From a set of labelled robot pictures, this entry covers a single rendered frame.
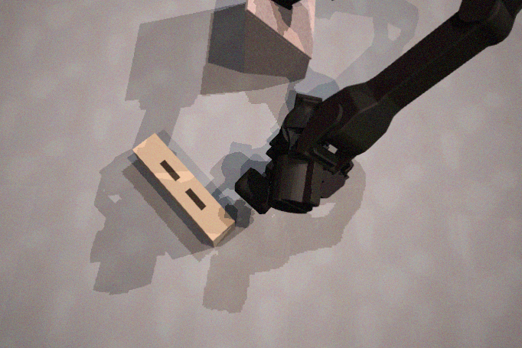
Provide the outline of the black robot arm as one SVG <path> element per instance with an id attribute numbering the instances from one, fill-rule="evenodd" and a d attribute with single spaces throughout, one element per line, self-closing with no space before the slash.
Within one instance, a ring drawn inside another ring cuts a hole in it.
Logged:
<path id="1" fill-rule="evenodd" d="M 297 93 L 277 142 L 268 205 L 288 213 L 318 207 L 349 178 L 352 159 L 387 131 L 399 111 L 512 30 L 522 0 L 462 0 L 432 33 L 364 83 L 322 98 Z M 334 146 L 321 146 L 322 141 Z"/>

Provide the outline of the black two-prong plug charger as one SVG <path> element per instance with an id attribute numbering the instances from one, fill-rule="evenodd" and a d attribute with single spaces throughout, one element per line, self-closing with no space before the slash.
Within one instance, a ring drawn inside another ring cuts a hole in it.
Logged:
<path id="1" fill-rule="evenodd" d="M 267 175 L 274 168 L 272 160 L 266 165 L 265 174 Z"/>

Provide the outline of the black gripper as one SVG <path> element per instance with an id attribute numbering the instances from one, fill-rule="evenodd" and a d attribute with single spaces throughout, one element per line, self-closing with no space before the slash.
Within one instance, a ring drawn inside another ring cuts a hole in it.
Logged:
<path id="1" fill-rule="evenodd" d="M 266 154 L 275 164 L 276 157 L 284 155 L 278 146 L 278 135 L 269 143 L 271 148 Z M 273 169 L 264 177 L 256 169 L 250 168 L 236 183 L 238 193 L 256 212 L 265 214 L 271 207 L 268 205 L 269 190 Z"/>

